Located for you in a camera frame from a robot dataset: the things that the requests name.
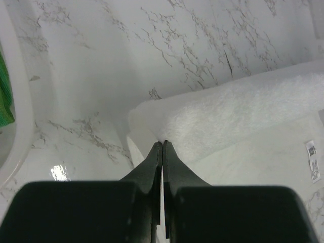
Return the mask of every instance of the printed label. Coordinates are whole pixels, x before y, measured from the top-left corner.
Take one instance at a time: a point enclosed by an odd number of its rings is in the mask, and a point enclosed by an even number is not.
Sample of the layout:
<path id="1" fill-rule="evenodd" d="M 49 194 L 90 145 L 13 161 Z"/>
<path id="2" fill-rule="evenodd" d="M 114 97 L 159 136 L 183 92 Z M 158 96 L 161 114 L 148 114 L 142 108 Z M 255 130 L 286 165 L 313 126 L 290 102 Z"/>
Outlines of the printed label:
<path id="1" fill-rule="evenodd" d="M 315 183 L 316 181 L 320 180 L 320 174 L 319 174 L 319 169 L 318 169 L 317 153 L 316 153 L 314 141 L 311 140 L 308 143 L 306 143 L 306 148 L 308 151 L 309 165 L 310 165 L 312 180 L 313 180 L 313 183 Z"/>

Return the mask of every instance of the white marble tile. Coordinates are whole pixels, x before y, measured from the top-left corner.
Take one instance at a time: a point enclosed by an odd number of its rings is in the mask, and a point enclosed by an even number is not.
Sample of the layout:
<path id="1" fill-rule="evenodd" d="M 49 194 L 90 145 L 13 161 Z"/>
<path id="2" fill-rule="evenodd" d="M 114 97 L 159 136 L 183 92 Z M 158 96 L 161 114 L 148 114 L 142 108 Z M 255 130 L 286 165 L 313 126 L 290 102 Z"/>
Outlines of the white marble tile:
<path id="1" fill-rule="evenodd" d="M 313 196 L 305 202 L 305 207 L 310 220 L 317 230 L 320 242 L 324 242 L 324 188 L 315 192 Z"/>
<path id="2" fill-rule="evenodd" d="M 5 2 L 37 129 L 2 190 L 0 213 L 29 181 L 112 180 L 130 171 L 127 114 L 142 101 L 324 57 L 306 0 Z"/>

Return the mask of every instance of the black plastic part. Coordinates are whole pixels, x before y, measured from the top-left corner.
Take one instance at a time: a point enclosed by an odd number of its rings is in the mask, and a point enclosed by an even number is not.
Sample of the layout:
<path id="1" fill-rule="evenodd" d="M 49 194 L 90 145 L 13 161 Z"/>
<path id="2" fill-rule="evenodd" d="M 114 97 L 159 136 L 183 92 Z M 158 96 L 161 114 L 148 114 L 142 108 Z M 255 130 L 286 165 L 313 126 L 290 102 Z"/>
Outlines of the black plastic part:
<path id="1" fill-rule="evenodd" d="M 318 242 L 285 187 L 214 187 L 168 141 L 117 182 L 35 182 L 15 196 L 0 242 L 156 242 L 161 167 L 170 242 Z"/>
<path id="2" fill-rule="evenodd" d="M 166 237 L 175 242 L 318 242 L 289 188 L 214 187 L 163 147 Z"/>
<path id="3" fill-rule="evenodd" d="M 35 182 L 15 196 L 0 242 L 156 242 L 162 144 L 117 182 Z"/>
<path id="4" fill-rule="evenodd" d="M 188 186 L 210 185 L 178 158 L 171 142 L 165 141 L 163 145 L 163 188 L 167 239 L 170 237 L 170 230 L 172 230 L 170 223 L 176 210 L 174 197 L 178 189 Z"/>

